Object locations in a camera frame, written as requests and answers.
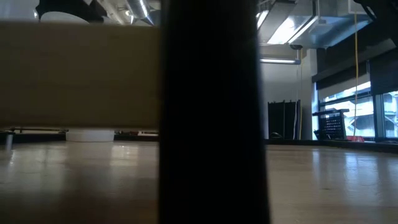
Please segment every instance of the wooden floor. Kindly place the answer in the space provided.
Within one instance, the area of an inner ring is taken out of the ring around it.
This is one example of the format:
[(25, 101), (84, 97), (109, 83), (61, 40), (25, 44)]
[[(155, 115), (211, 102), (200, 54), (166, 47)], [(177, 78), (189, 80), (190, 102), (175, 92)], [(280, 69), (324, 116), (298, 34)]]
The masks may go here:
[[(273, 223), (398, 223), (398, 157), (269, 146)], [(0, 223), (156, 223), (157, 145), (15, 145), (0, 151)]]

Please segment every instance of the window frame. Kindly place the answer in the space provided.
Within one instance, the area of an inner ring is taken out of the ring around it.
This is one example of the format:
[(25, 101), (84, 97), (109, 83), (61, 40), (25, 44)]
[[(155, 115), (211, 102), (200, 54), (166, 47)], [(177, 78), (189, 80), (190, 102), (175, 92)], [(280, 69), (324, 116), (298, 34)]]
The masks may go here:
[(386, 93), (380, 94), (380, 100), (381, 100), (381, 124), (382, 124), (382, 138), (380, 139), (381, 141), (388, 141), (388, 140), (397, 140), (398, 137), (387, 137), (387, 130), (385, 127), (386, 123), (386, 115), (384, 114), (384, 95)]
[[(374, 97), (372, 96), (371, 91), (369, 90), (369, 91), (366, 91), (364, 93), (359, 93), (357, 95), (357, 100), (362, 99), (362, 98), (367, 98), (367, 97), (371, 97), (373, 99), (373, 118), (375, 119), (374, 120), (374, 137), (363, 137), (363, 138), (364, 138), (365, 141), (376, 141), (376, 139), (378, 138), (378, 135), (377, 135), (378, 129), (376, 129), (376, 126), (377, 126), (377, 124), (376, 124), (376, 111), (375, 111), (375, 105), (376, 104), (374, 103)], [(355, 100), (355, 95), (346, 96), (346, 97), (343, 97), (343, 98), (340, 98), (340, 99), (335, 99), (335, 100), (331, 100), (331, 101), (327, 101), (327, 102), (325, 102), (324, 100), (325, 99), (322, 99), (322, 101), (318, 102), (319, 111), (324, 111), (325, 110), (325, 106), (327, 106), (327, 105), (333, 105), (335, 103), (341, 103), (341, 102), (345, 102), (345, 101), (349, 101), (349, 100)]]

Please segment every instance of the window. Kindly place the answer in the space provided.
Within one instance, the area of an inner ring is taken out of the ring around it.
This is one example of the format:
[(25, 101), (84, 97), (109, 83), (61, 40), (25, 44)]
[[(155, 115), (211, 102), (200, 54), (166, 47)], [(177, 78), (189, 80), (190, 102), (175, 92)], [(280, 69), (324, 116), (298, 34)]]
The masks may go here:
[[(325, 109), (326, 110), (349, 109), (349, 112), (344, 113), (346, 135), (347, 136), (354, 135), (355, 97), (353, 100), (326, 105)], [(372, 97), (370, 96), (358, 99), (358, 103), (356, 105), (355, 136), (374, 137), (373, 100)]]
[[(366, 82), (366, 83), (358, 85), (358, 94), (366, 93), (368, 91), (371, 91), (371, 82)], [(325, 102), (341, 99), (341, 98), (344, 98), (347, 96), (354, 96), (354, 95), (355, 95), (355, 86), (352, 88), (349, 88), (347, 90), (344, 90), (340, 93), (336, 93), (334, 95), (326, 97)]]
[[(373, 98), (370, 96), (371, 83), (358, 85), (358, 102), (356, 105), (356, 136), (374, 137)], [(323, 99), (321, 106), (325, 110), (349, 109), (344, 113), (346, 135), (354, 135), (355, 126), (355, 87)]]
[(398, 138), (398, 91), (383, 94), (384, 129), (387, 138)]

